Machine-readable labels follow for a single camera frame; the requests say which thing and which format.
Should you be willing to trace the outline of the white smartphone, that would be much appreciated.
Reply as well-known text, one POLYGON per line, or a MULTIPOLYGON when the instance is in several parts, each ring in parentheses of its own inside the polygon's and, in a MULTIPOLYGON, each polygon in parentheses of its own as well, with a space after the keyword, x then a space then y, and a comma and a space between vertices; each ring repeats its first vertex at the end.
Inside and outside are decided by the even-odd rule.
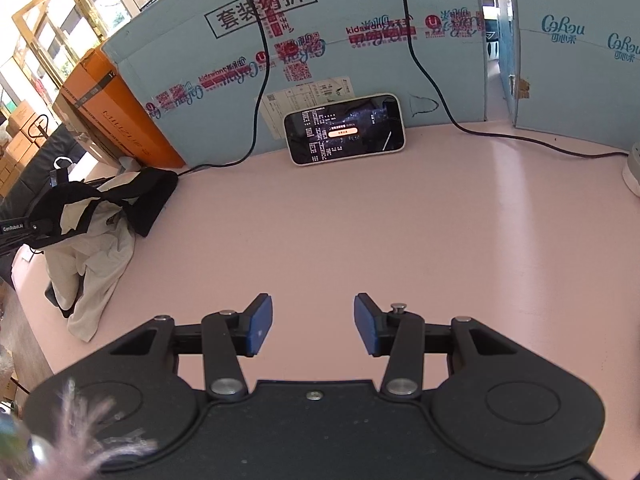
POLYGON ((393 154, 406 146, 400 104, 390 93, 296 110, 284 116, 283 130, 296 166, 393 154))

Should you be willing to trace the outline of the black and cream garment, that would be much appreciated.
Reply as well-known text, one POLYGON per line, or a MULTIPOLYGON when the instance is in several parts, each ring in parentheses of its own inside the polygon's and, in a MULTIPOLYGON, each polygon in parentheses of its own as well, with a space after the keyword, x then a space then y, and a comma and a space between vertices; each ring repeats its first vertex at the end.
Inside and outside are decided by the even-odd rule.
POLYGON ((46 297, 77 339, 88 342, 98 331, 136 240, 150 234, 177 184, 171 170, 144 168, 100 185, 59 183, 36 203, 28 244, 42 252, 46 297))

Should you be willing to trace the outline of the white shipping label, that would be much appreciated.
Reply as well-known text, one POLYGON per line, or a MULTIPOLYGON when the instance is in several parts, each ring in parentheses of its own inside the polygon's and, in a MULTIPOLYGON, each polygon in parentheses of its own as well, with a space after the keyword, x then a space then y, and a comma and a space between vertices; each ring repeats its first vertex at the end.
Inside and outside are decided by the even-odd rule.
POLYGON ((355 96, 348 77, 337 77, 296 84, 285 90, 266 93, 260 102, 260 114, 277 140, 285 138, 283 121, 286 115, 332 102, 351 99, 355 96))

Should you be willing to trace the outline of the pink fluffy charm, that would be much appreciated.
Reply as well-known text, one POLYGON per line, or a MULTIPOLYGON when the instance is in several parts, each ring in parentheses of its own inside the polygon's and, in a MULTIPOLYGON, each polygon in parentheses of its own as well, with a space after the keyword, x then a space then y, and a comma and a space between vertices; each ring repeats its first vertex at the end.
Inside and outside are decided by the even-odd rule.
POLYGON ((95 479, 100 468, 111 460, 156 452, 157 440, 142 438, 139 430, 130 436, 98 439, 99 424, 111 425, 108 414, 115 406, 111 396, 91 403, 79 393, 73 379, 66 382, 52 448, 27 479, 95 479))

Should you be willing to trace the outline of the orange cardboard box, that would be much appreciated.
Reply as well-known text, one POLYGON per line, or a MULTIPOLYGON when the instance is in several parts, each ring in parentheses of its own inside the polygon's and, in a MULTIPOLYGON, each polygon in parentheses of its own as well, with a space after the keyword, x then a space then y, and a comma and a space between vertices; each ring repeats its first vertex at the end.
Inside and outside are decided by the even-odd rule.
POLYGON ((140 164, 164 169, 184 166, 145 108, 101 48, 86 52, 66 78, 54 110, 70 122, 78 118, 96 143, 140 164))

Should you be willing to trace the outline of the left light blue cardboard panel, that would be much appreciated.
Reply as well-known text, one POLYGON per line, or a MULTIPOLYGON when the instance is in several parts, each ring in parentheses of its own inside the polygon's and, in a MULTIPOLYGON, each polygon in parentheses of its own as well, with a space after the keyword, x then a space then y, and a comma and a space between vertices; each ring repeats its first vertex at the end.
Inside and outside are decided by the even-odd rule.
POLYGON ((480 0, 160 0, 103 51, 190 166, 280 150, 262 97, 330 78, 410 127, 486 116, 480 0))

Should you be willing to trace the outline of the light blue cardboard panel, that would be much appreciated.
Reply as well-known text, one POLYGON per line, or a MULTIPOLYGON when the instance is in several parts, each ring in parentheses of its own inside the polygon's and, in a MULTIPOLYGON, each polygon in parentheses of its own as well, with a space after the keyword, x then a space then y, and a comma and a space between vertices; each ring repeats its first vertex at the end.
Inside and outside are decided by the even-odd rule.
POLYGON ((639 0, 511 0, 514 125, 628 151, 639 140, 639 0))
POLYGON ((262 97, 330 78, 410 127, 486 116, 480 0, 160 0, 103 51, 190 166, 280 150, 262 97))

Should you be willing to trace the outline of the stacked cardboard boxes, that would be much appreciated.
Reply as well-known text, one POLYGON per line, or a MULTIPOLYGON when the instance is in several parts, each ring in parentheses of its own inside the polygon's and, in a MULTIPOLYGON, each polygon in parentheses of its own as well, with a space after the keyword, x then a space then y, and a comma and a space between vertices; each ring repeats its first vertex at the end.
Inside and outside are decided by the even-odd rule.
POLYGON ((1 132, 9 140, 1 145, 1 197, 8 196, 11 188, 40 148, 49 139, 47 114, 37 114, 27 101, 22 101, 1 125, 1 132))

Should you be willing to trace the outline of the right light blue cardboard panel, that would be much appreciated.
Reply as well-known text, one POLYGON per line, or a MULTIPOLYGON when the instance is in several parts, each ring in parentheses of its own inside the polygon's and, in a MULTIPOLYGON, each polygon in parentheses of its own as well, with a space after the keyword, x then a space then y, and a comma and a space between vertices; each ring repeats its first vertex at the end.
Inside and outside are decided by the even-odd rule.
POLYGON ((628 151, 639 140, 639 0, 511 0, 514 125, 628 151))

